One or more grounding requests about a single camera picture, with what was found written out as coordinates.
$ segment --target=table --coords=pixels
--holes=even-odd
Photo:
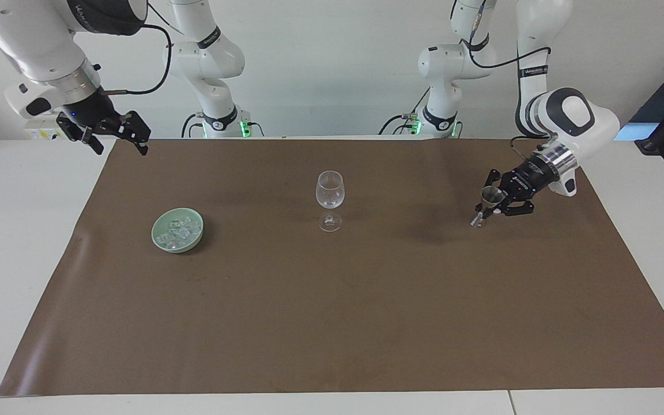
[[[106,153],[113,143],[105,142]],[[71,142],[0,141],[0,381],[104,162],[105,157]],[[584,168],[664,307],[664,162],[641,156],[630,142],[614,142]],[[88,408],[125,413],[136,408],[142,413],[159,413],[161,408],[184,408],[187,413],[200,408],[217,413],[320,413],[322,408],[370,413],[385,408],[390,413],[500,414],[512,413],[512,400],[519,415],[573,413],[570,410],[657,413],[664,408],[664,389],[19,398],[0,399],[0,413],[14,408],[32,413]]]

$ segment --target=brown tablecloth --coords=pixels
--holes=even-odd
[[[503,141],[118,142],[0,395],[664,386],[664,312],[582,173],[469,227],[517,164]],[[183,255],[150,241],[176,207],[208,224]]]

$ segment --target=small bowl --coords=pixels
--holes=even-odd
[[[164,248],[160,246],[160,244],[158,244],[158,242],[156,241],[156,238],[164,233],[168,233],[169,229],[171,228],[171,221],[184,220],[184,218],[186,217],[190,218],[192,221],[197,221],[201,225],[201,231],[199,232],[196,239],[189,242],[187,246],[182,248],[176,248],[174,250],[172,250],[171,248]],[[169,210],[168,212],[163,213],[163,215],[161,215],[158,218],[158,220],[155,221],[155,224],[153,224],[152,236],[153,236],[153,244],[155,244],[156,247],[160,248],[161,250],[164,250],[165,252],[168,253],[188,252],[192,250],[194,247],[196,247],[198,242],[201,241],[201,236],[203,236],[203,218],[201,218],[201,215],[196,210],[189,209],[187,207],[179,207],[178,209]]]

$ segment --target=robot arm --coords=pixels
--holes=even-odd
[[[496,0],[457,0],[452,9],[450,25],[459,36],[458,44],[440,44],[422,51],[419,73],[429,81],[429,100],[417,113],[421,133],[435,137],[452,134],[463,91],[458,79],[479,79],[493,69],[482,68],[496,62],[496,53],[489,45],[488,24]]]
[[[147,153],[150,128],[134,111],[116,112],[73,40],[85,31],[135,34],[147,12],[146,0],[0,0],[0,48],[29,79],[5,91],[10,106],[26,119],[62,107],[58,123],[69,138],[97,153],[103,147],[93,134],[127,139]]]
[[[222,33],[205,1],[169,0],[176,25],[191,41],[174,45],[171,74],[188,82],[201,104],[208,137],[242,137],[250,134],[250,115],[232,100],[224,78],[245,69],[242,50]]]
[[[549,47],[567,22],[572,0],[517,0],[519,53]],[[473,226],[495,213],[532,213],[531,200],[548,187],[563,196],[576,194],[575,170],[616,137],[616,115],[588,101],[573,88],[546,91],[548,51],[519,60],[516,125],[525,137],[545,137],[530,157],[509,173],[492,170],[476,207]]]

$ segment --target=wine glass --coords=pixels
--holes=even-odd
[[[334,232],[342,226],[342,218],[331,210],[338,208],[345,200],[345,182],[342,174],[324,171],[316,181],[316,201],[328,211],[319,218],[319,227],[325,232]]]

